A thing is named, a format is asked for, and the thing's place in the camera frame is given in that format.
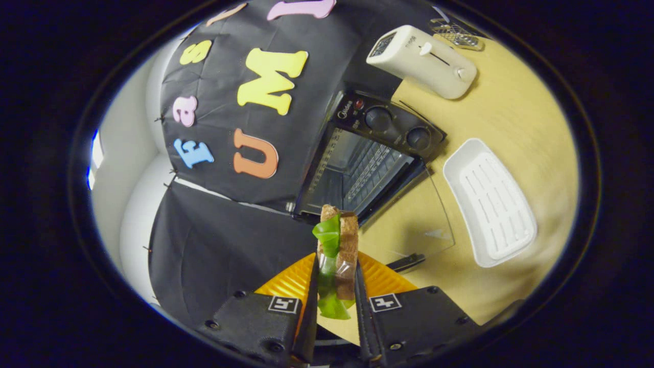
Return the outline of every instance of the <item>white tray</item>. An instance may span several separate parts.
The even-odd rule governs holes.
[[[536,220],[518,184],[480,139],[471,138],[447,159],[443,174],[468,227],[475,261],[499,265],[536,237]]]

